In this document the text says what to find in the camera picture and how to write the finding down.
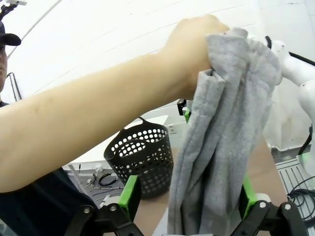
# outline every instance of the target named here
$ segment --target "baseball cap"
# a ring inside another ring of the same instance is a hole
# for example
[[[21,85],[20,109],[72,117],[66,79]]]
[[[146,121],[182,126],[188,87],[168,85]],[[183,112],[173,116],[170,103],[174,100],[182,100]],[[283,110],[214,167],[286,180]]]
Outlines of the baseball cap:
[[[19,36],[12,33],[5,33],[4,24],[0,21],[0,44],[19,46],[21,39]]]

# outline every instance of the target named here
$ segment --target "table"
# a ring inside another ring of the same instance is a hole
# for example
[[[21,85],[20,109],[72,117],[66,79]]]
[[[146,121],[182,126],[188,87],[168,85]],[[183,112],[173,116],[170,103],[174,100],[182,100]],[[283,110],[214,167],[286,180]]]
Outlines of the table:
[[[248,174],[256,193],[268,194],[272,203],[276,206],[287,201],[273,157],[263,137],[257,142],[250,156]],[[144,235],[152,235],[167,205],[168,193],[155,199],[140,202],[134,222]],[[267,236],[269,233],[259,232],[258,235]]]

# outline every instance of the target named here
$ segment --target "gray cloth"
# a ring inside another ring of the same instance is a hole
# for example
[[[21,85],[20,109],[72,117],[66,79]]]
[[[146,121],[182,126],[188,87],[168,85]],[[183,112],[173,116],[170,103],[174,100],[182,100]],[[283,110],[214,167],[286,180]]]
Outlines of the gray cloth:
[[[213,70],[199,73],[174,168],[168,234],[229,235],[247,160],[262,135],[281,74],[277,57],[243,29],[207,36]]]

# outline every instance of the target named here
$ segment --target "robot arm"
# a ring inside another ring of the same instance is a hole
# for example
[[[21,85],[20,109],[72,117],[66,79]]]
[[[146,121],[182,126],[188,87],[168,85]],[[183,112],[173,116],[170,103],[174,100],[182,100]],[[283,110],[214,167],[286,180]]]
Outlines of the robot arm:
[[[315,62],[291,53],[281,41],[272,41],[266,37],[267,46],[278,57],[281,63],[283,77],[291,80],[298,88],[298,99],[302,109],[315,124]],[[305,171],[315,175],[315,144],[311,145],[311,158],[303,160]]]

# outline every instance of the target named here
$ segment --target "cable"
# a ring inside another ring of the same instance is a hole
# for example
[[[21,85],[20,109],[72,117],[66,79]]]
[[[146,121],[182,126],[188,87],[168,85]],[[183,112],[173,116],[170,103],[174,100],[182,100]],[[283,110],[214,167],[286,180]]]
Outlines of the cable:
[[[304,224],[307,228],[312,227],[313,225],[315,225],[315,217],[312,217],[313,213],[315,212],[315,191],[314,190],[309,190],[309,189],[296,189],[298,186],[300,186],[301,184],[305,183],[306,181],[315,178],[315,176],[307,178],[306,180],[300,182],[298,185],[296,185],[290,193],[287,194],[288,196],[288,200],[295,203],[295,200],[298,199],[298,197],[301,197],[303,200],[300,204],[296,204],[297,207],[301,207],[305,201],[306,201],[306,196],[309,196],[310,199],[313,202],[313,210],[311,211],[311,213],[307,216],[305,216],[304,218],[302,218],[302,220],[304,221]]]
[[[271,47],[272,47],[272,41],[271,41],[270,37],[269,37],[269,36],[266,36],[265,39],[266,39],[266,41],[267,41],[267,47],[271,49]],[[289,54],[290,54],[291,57],[297,58],[297,59],[299,59],[299,60],[301,60],[301,61],[304,61],[304,62],[306,62],[306,63],[308,63],[308,64],[310,64],[310,65],[315,66],[315,61],[312,61],[312,60],[310,60],[310,59],[307,59],[307,58],[305,58],[305,57],[303,57],[303,56],[300,56],[300,55],[295,54],[295,53],[292,53],[292,52],[289,52]]]
[[[112,185],[113,183],[116,183],[116,182],[117,182],[118,177],[116,177],[113,181],[111,181],[111,182],[109,182],[109,183],[102,183],[101,181],[102,181],[103,179],[105,179],[106,177],[108,177],[108,176],[111,176],[111,174],[103,174],[103,175],[99,178],[99,180],[98,180],[98,185],[99,185],[100,187],[107,187],[107,186],[110,186],[110,185]]]
[[[108,193],[108,192],[113,191],[113,190],[115,190],[115,189],[122,189],[122,188],[113,188],[113,189],[107,190],[107,191],[105,191],[105,192],[94,193],[92,196],[94,197],[94,196],[96,196],[96,195],[98,195],[98,194]]]
[[[313,133],[313,126],[311,125],[309,128],[309,136],[307,137],[305,143],[301,146],[298,155],[302,155],[306,149],[306,147],[310,144],[310,142],[312,141],[312,133]]]
[[[306,62],[306,63],[308,63],[308,64],[310,64],[310,65],[315,66],[315,62],[312,61],[312,60],[310,60],[310,59],[304,58],[304,57],[302,57],[302,56],[300,56],[300,55],[297,55],[297,54],[295,54],[295,53],[292,53],[292,52],[289,52],[289,54],[290,54],[291,57],[297,58],[297,59],[299,59],[299,60],[301,60],[301,61],[304,61],[304,62]]]

